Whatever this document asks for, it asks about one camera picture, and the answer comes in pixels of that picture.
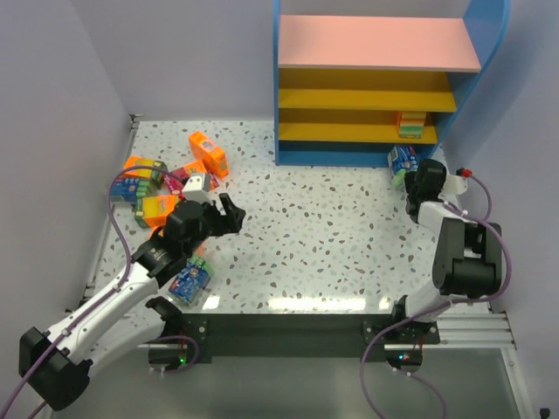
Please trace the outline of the blue sponge pack front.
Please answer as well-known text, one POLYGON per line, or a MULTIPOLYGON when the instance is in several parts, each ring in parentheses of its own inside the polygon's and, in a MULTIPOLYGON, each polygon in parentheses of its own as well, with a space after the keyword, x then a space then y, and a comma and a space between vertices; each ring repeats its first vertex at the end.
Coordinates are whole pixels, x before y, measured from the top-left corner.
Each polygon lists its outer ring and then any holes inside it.
POLYGON ((213 277, 210 264, 198 255, 189 259, 169 286, 170 295, 185 304, 193 304, 213 277))

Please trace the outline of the orange Scrub Daddy box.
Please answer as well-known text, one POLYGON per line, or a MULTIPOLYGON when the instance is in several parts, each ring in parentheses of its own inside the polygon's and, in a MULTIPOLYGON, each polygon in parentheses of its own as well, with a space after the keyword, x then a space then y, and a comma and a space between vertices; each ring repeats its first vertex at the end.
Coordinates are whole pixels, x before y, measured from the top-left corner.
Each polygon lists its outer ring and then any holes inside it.
POLYGON ((173 236, 167 234, 165 229, 160 226, 150 231, 149 238, 157 238, 162 242, 162 247, 173 255, 196 255, 201 257, 204 254, 204 242, 197 241, 197 237, 189 232, 173 236))

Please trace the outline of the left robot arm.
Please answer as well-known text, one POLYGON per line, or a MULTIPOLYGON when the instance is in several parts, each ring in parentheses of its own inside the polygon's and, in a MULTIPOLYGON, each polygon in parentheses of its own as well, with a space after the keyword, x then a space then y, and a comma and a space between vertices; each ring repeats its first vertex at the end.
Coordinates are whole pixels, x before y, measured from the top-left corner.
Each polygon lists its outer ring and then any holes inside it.
POLYGON ((188 263, 208 237, 237 234, 245 211, 222 193, 189 193, 162 227, 135 252, 126 251, 124 269, 84 305, 19 341, 21 384, 30 385, 43 404, 60 411, 74 403, 102 368, 144 342, 163 337, 180 311, 158 292, 188 263))

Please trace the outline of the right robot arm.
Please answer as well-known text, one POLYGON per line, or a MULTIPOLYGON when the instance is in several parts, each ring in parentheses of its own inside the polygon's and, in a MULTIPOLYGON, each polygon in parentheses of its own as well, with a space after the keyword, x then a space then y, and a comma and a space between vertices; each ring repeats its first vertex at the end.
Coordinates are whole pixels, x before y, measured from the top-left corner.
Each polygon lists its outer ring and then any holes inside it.
POLYGON ((437 247, 430 281, 394 304, 393 320, 432 323, 460 301, 470 304, 500 290, 500 226, 475 221, 444 199, 467 191, 471 179, 470 171, 450 175, 443 163, 433 159, 421 161, 405 175, 406 213, 436 236, 437 247))

